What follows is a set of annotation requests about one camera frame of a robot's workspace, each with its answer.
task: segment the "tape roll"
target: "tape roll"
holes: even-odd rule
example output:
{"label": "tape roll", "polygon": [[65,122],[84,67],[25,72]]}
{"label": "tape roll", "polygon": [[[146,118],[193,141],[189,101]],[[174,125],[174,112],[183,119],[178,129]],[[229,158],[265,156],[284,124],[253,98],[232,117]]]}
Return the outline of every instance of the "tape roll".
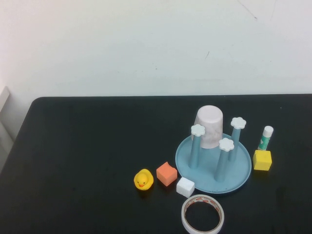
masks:
{"label": "tape roll", "polygon": [[[185,217],[185,213],[187,208],[189,208],[190,205],[194,204],[195,202],[206,202],[209,205],[212,205],[215,210],[218,212],[219,214],[219,218],[220,221],[218,223],[218,225],[210,230],[210,231],[199,231],[196,230],[195,228],[193,228],[186,220]],[[182,211],[181,211],[181,218],[182,218],[182,224],[184,226],[184,228],[187,230],[188,233],[190,234],[217,234],[219,233],[219,231],[222,228],[222,225],[224,223],[224,212],[223,209],[221,207],[221,205],[219,204],[219,202],[217,202],[215,199],[213,199],[211,196],[207,196],[207,195],[194,195],[192,197],[190,197],[189,199],[187,199],[182,206]]]}

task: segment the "yellow rubber duck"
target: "yellow rubber duck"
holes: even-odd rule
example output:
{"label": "yellow rubber duck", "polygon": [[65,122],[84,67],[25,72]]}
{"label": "yellow rubber duck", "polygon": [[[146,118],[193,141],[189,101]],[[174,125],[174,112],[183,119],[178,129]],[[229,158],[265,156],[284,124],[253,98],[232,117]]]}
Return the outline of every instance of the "yellow rubber duck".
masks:
{"label": "yellow rubber duck", "polygon": [[148,190],[154,183],[152,173],[147,169],[139,171],[134,179],[136,188],[140,190]]}

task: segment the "orange cube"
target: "orange cube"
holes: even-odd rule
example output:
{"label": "orange cube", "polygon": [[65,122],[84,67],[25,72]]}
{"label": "orange cube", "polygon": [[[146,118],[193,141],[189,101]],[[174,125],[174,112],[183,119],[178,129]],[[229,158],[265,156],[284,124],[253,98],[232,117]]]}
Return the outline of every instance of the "orange cube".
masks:
{"label": "orange cube", "polygon": [[166,186],[177,179],[177,170],[165,162],[156,170],[157,178]]}

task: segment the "white flower knob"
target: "white flower knob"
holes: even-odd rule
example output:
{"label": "white flower knob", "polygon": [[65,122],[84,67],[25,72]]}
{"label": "white flower knob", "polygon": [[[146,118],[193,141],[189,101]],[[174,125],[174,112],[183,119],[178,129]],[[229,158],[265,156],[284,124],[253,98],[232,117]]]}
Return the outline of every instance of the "white flower knob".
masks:
{"label": "white flower knob", "polygon": [[194,136],[200,137],[202,135],[205,135],[205,127],[201,126],[200,124],[196,124],[191,127],[191,132]]}
{"label": "white flower knob", "polygon": [[220,149],[226,152],[234,149],[234,142],[228,138],[223,138],[219,141],[219,144]]}
{"label": "white flower knob", "polygon": [[245,128],[246,121],[242,117],[233,118],[231,125],[236,129]]}

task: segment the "cup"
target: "cup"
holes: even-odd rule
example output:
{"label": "cup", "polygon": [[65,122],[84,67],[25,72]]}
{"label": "cup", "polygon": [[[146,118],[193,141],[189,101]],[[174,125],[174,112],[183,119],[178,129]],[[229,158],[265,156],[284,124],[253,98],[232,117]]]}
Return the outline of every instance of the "cup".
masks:
{"label": "cup", "polygon": [[205,127],[205,134],[201,136],[200,147],[212,149],[219,146],[223,134],[223,113],[216,106],[203,106],[196,115],[195,123]]}

